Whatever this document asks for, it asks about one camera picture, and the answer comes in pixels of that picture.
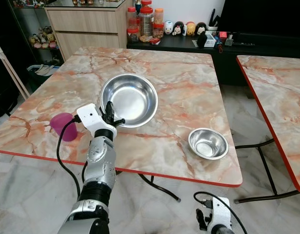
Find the small stainless steel bowl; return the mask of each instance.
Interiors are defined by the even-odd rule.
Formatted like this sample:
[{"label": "small stainless steel bowl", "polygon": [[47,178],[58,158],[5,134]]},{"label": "small stainless steel bowl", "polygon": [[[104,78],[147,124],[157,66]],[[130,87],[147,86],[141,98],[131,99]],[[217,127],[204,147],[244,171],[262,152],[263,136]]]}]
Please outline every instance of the small stainless steel bowl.
[{"label": "small stainless steel bowl", "polygon": [[100,105],[105,111],[108,101],[114,107],[114,119],[124,118],[125,128],[148,123],[158,108],[158,94],[146,78],[136,74],[121,74],[109,79],[101,90]]},{"label": "small stainless steel bowl", "polygon": [[226,138],[210,128],[193,130],[188,136],[188,142],[195,154],[210,160],[223,158],[229,150]]}]

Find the pink cup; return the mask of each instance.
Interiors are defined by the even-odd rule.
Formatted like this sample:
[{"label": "pink cup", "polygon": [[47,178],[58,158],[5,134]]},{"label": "pink cup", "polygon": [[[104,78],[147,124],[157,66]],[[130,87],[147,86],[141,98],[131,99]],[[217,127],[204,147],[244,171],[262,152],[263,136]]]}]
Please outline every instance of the pink cup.
[{"label": "pink cup", "polygon": [[[73,115],[70,113],[61,113],[53,117],[50,121],[50,125],[52,129],[60,136],[63,127],[73,119]],[[77,136],[77,130],[75,123],[71,123],[66,130],[64,131],[62,140],[64,141],[72,141]]]}]

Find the cable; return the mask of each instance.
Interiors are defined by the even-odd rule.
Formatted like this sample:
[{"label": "cable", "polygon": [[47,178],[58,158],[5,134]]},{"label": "cable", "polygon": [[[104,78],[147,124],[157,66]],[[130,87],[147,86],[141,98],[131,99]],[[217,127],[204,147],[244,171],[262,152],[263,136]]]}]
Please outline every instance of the cable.
[{"label": "cable", "polygon": [[68,173],[72,176],[72,178],[73,178],[73,180],[74,180],[74,182],[75,182],[75,185],[76,185],[77,197],[79,197],[80,194],[81,194],[81,191],[80,191],[80,185],[79,185],[79,183],[78,183],[78,180],[77,180],[76,176],[73,174],[73,172],[70,171],[70,170],[63,164],[63,162],[61,161],[60,156],[59,156],[60,143],[61,143],[61,140],[62,140],[64,131],[66,130],[66,128],[67,128],[71,123],[74,123],[74,122],[78,122],[78,119],[77,119],[77,118],[72,119],[70,122],[68,122],[68,123],[63,127],[63,129],[62,129],[62,131],[61,131],[61,134],[60,134],[59,140],[58,140],[58,145],[57,145],[57,160],[58,160],[59,164],[61,165],[61,167],[62,167],[64,170],[66,170],[66,172],[68,172]]},{"label": "cable", "polygon": [[88,164],[88,162],[86,161],[85,162],[85,164],[84,164],[84,167],[83,167],[83,170],[82,170],[82,181],[83,181],[83,183],[84,183],[84,173],[85,173],[85,168],[87,167],[87,164]]},{"label": "cable", "polygon": [[209,193],[209,192],[196,192],[196,193],[193,195],[193,198],[194,198],[194,200],[196,200],[197,202],[201,203],[202,205],[204,205],[204,202],[203,202],[203,201],[200,201],[200,200],[198,200],[198,199],[196,198],[196,195],[198,195],[198,194],[206,194],[206,195],[210,195],[210,196],[216,198],[217,200],[221,201],[221,202],[222,202],[222,203],[230,210],[230,212],[233,214],[233,216],[236,218],[236,220],[238,221],[239,225],[241,226],[241,228],[242,228],[244,234],[247,234],[247,231],[246,231],[245,227],[243,226],[243,223],[241,222],[241,220],[239,219],[239,217],[236,215],[236,213],[234,213],[234,211],[233,211],[233,210],[232,210],[232,209],[231,209],[231,208],[230,208],[223,200],[221,200],[219,197],[217,197],[216,195],[211,194],[211,193]]}]

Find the black tv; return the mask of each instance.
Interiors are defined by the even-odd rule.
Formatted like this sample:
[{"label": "black tv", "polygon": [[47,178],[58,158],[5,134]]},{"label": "black tv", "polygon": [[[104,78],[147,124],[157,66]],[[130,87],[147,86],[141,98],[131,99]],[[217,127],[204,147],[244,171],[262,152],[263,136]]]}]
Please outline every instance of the black tv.
[{"label": "black tv", "polygon": [[300,45],[300,0],[225,0],[218,31],[243,42]]}]

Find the marble table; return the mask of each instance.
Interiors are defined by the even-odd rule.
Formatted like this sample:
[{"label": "marble table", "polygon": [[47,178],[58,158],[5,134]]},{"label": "marble table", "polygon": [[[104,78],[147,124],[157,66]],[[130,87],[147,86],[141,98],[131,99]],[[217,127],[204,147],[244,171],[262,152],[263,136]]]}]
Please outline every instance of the marble table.
[{"label": "marble table", "polygon": [[[112,48],[80,48],[0,127],[0,153],[56,161],[58,135],[49,121],[59,113],[99,103],[104,82],[136,73],[155,86],[158,110],[146,125],[118,128],[116,169],[219,186],[238,187],[242,174],[211,55]],[[222,133],[229,152],[206,160],[189,148],[187,137],[199,127]],[[84,165],[90,133],[62,142],[61,158]]]},{"label": "marble table", "polygon": [[237,56],[237,61],[300,192],[300,59]]}]

